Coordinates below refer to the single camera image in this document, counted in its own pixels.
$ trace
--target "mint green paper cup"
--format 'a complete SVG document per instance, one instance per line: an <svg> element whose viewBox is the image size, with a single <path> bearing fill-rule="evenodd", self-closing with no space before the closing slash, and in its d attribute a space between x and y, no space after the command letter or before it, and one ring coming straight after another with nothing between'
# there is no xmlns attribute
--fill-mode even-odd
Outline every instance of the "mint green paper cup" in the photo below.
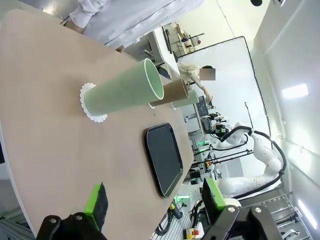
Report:
<svg viewBox="0 0 320 240"><path fill-rule="evenodd" d="M192 89L189 91L189 98L182 99L179 101L173 101L171 104L173 108L180 108L183 106L187 106L190 104L197 104L197 103L199 103L198 95L196 93L196 90Z"/></svg>
<svg viewBox="0 0 320 240"><path fill-rule="evenodd" d="M85 93L93 116L101 116L164 98L164 86L153 62L146 58Z"/></svg>

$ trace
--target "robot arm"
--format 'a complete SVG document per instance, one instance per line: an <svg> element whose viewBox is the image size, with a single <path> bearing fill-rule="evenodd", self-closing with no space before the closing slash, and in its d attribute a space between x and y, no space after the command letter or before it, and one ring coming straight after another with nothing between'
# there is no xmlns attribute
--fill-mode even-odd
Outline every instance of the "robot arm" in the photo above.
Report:
<svg viewBox="0 0 320 240"><path fill-rule="evenodd" d="M227 177L217 180L221 193L223 195L241 195L255 191L277 179L282 169L282 163L278 159L276 152L265 146L258 134L250 127L243 126L239 122L235 126L228 124L226 127L231 130L230 133L232 133L233 129L238 129L225 139L233 146L241 144L245 134L253 138L253 155L265 164L265 170L262 175L256 175L254 177Z"/></svg>

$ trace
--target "doily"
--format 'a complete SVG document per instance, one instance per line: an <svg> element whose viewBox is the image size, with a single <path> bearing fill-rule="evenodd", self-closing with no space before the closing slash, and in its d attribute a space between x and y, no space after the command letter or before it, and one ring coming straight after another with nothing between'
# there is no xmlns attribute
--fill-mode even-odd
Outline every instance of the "doily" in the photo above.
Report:
<svg viewBox="0 0 320 240"><path fill-rule="evenodd" d="M82 86L82 88L80 90L80 102L81 102L81 107L83 108L83 111L87 115L88 118L90 118L95 123L102 123L104 120L106 120L107 114L104 114L101 116L93 116L86 107L86 101L85 101L86 92L88 90L94 88L95 86L96 86L95 84L90 83L90 82L88 82Z"/></svg>
<svg viewBox="0 0 320 240"><path fill-rule="evenodd" d="M156 108L156 106L151 106L150 103L148 103L148 105L149 105L149 107L152 108L152 109L155 109L155 108Z"/></svg>

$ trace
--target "white backdrop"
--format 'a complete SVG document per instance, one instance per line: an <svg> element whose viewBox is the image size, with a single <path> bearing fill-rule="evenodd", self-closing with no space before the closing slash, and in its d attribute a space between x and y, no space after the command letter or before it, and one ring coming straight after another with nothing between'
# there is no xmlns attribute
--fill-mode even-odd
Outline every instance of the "white backdrop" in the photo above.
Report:
<svg viewBox="0 0 320 240"><path fill-rule="evenodd" d="M257 131L270 134L268 120L265 115L263 101L255 80L250 54L244 37L235 38L199 51L188 54L179 59L180 63L197 64L200 67L211 65L216 69L216 81L203 81L202 83L213 96L212 104L216 109L210 112L219 112L229 119L234 125L241 122L251 126L247 103L253 123ZM199 96L204 95L203 91L195 87ZM182 107L184 116L194 113L193 106ZM189 132L199 129L196 119L186 123ZM271 144L264 140L268 147ZM249 137L248 144L243 147L230 150L225 155L236 153L245 149L253 149L253 140ZM253 154L241 157L243 175L251 177L261 175L265 165L257 160Z"/></svg>

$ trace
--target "table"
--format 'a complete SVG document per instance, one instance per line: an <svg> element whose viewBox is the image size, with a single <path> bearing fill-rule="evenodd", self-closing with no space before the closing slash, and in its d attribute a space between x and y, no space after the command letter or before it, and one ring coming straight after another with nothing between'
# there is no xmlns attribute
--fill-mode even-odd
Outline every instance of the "table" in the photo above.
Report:
<svg viewBox="0 0 320 240"><path fill-rule="evenodd" d="M171 104L155 109L146 104L95 123L80 105L84 83L102 83L135 63L36 14L15 10L4 17L0 140L11 183L34 234L47 215L64 219L83 211L93 186L102 181L109 202L102 233L108 239L149 239L167 211L193 162L181 111ZM143 132L167 122L175 133L183 175L171 196L163 198Z"/></svg>
<svg viewBox="0 0 320 240"><path fill-rule="evenodd" d="M167 64L173 71L180 75L175 57L168 51L162 27L156 28L147 35L155 64Z"/></svg>

